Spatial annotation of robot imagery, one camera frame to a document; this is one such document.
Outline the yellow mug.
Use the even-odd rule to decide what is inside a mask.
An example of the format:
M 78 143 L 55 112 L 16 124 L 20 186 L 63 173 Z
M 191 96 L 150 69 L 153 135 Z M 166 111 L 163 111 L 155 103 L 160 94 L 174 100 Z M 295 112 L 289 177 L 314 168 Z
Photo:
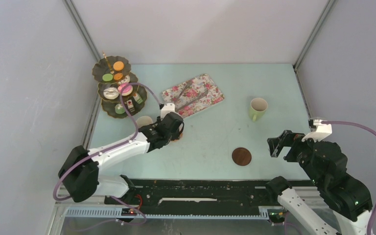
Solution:
M 149 116 L 142 116 L 142 117 L 139 117 L 136 120 L 136 124 L 137 124 L 138 128 L 141 128 L 141 127 L 147 126 L 147 125 L 151 125 L 153 123 L 154 123 L 153 119 Z

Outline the pink mug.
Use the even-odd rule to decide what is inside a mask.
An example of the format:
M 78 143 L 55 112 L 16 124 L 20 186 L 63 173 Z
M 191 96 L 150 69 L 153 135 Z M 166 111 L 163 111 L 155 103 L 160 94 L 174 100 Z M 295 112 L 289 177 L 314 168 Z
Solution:
M 179 131 L 179 132 L 174 133 L 174 134 L 172 135 L 171 140 L 172 140 L 172 141 L 178 141 L 178 140 L 181 139 L 182 136 L 183 136 L 183 131 Z

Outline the metal serving tongs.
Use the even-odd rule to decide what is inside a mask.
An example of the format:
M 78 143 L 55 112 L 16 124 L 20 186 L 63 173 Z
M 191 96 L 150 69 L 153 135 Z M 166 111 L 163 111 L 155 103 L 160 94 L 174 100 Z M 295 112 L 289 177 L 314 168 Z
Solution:
M 204 83 L 194 83 L 194 80 L 187 81 L 182 89 L 171 99 L 176 105 L 175 111 L 180 112 L 187 106 L 205 98 L 208 92 L 209 90 Z

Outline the chocolate cake slice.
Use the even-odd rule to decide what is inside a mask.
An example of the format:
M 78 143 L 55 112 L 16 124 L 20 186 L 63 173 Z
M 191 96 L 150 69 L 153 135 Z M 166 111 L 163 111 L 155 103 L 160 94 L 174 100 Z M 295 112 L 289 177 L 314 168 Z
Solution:
M 129 99 L 129 100 L 126 101 L 126 105 L 127 105 L 127 110 L 130 113 L 135 112 L 135 106 L 134 106 L 134 103 L 133 103 L 133 101 L 131 99 Z

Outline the dark brown wooden coaster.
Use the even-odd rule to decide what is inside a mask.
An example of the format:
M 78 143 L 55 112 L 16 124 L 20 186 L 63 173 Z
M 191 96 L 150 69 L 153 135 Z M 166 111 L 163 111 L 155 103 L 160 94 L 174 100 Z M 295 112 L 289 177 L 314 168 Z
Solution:
M 251 162 L 252 154 L 248 149 L 238 147 L 232 152 L 232 160 L 236 165 L 246 166 Z

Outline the green mug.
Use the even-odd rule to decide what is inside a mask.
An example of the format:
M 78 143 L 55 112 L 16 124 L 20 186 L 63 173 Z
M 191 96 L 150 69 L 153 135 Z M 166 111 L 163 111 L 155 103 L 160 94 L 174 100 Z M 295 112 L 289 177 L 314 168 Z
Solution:
M 268 103 L 265 99 L 259 97 L 252 99 L 248 110 L 249 118 L 253 122 L 259 120 L 265 114 L 267 108 Z

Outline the green layered cake slice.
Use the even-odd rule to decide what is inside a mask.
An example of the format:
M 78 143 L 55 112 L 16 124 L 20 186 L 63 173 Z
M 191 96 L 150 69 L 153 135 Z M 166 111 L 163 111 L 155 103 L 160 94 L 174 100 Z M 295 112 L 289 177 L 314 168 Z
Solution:
M 142 104 L 144 103 L 144 100 L 143 98 L 141 97 L 141 95 L 139 93 L 134 93 L 133 95 L 133 99 L 138 103 L 138 104 Z

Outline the green round cake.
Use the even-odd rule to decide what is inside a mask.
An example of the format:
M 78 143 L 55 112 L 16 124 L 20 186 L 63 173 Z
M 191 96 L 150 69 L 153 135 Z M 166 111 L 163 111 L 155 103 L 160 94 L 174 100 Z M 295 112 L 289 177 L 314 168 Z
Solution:
M 115 105 L 115 113 L 116 114 L 122 115 L 125 112 L 126 112 L 126 109 L 122 104 L 118 103 L 118 104 Z

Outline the pink frosted donut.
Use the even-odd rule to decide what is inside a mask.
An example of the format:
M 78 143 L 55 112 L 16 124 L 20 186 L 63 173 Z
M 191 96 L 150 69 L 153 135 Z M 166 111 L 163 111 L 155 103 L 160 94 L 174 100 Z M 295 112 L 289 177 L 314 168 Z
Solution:
M 133 92 L 133 86 L 130 83 L 123 83 L 118 86 L 117 90 L 120 95 L 128 96 Z

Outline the white chocolate-drizzled donut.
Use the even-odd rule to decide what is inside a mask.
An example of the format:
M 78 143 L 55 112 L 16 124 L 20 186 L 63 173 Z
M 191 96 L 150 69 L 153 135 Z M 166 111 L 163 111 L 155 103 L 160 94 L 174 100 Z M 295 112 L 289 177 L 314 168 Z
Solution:
M 129 83 L 130 82 L 130 75 L 127 75 L 125 77 L 123 77 L 123 79 L 120 81 L 120 84 L 123 84 L 123 83 Z
M 119 97 L 119 91 L 117 87 L 108 87 L 103 90 L 103 96 L 107 100 L 114 100 Z

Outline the small orange macaron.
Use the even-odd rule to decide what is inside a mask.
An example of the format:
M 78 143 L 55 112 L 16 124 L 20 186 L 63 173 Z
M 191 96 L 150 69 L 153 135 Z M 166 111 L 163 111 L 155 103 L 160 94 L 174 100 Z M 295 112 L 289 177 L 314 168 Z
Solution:
M 123 74 L 122 73 L 116 73 L 116 74 L 113 75 L 113 79 L 115 81 L 120 81 L 122 78 L 123 78 Z

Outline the green macaron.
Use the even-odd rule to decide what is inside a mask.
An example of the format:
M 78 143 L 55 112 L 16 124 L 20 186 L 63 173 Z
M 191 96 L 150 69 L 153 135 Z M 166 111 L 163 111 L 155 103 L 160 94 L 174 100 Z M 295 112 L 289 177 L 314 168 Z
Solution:
M 106 73 L 106 74 L 104 74 L 104 75 L 102 76 L 102 80 L 103 80 L 104 82 L 110 82 L 110 81 L 113 81 L 113 79 L 114 79 L 114 75 L 111 74 L 111 73 Z

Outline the orange round biscuit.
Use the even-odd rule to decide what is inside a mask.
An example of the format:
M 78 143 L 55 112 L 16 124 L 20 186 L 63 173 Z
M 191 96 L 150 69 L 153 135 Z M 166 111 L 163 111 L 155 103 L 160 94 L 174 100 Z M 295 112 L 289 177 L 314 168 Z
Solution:
M 113 69 L 115 71 L 121 71 L 124 69 L 125 64 L 122 61 L 116 61 L 113 64 Z

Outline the woven rattan coaster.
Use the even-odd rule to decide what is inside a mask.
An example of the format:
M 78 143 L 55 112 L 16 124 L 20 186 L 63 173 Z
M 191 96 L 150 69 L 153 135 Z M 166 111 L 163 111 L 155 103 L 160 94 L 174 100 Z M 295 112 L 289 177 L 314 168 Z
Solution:
M 174 140 L 172 140 L 172 142 L 179 141 L 182 137 L 183 137 L 183 134 L 180 134 L 177 138 L 175 138 Z

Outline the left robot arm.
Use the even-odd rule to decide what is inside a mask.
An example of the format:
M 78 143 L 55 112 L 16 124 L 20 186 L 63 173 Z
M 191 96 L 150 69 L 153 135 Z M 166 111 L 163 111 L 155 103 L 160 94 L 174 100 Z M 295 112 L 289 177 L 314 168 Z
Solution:
M 58 172 L 59 182 L 68 196 L 65 200 L 83 202 L 94 195 L 113 196 L 124 204 L 133 202 L 135 190 L 125 176 L 106 176 L 109 168 L 137 155 L 149 153 L 179 138 L 184 128 L 183 118 L 175 112 L 158 117 L 153 124 L 137 128 L 136 132 L 106 146 L 85 149 L 74 147 Z

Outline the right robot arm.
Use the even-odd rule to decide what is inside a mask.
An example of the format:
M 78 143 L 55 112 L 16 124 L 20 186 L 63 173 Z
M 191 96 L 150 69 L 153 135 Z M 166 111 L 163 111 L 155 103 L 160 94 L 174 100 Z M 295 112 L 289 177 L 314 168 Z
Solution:
M 317 188 L 321 198 L 332 210 L 339 230 L 325 222 L 299 196 L 282 176 L 266 184 L 265 198 L 272 205 L 280 204 L 313 235 L 371 235 L 368 222 L 372 215 L 372 199 L 368 188 L 347 173 L 348 158 L 337 143 L 305 138 L 304 134 L 285 130 L 280 136 L 268 138 L 271 157 L 284 157 L 298 163 Z

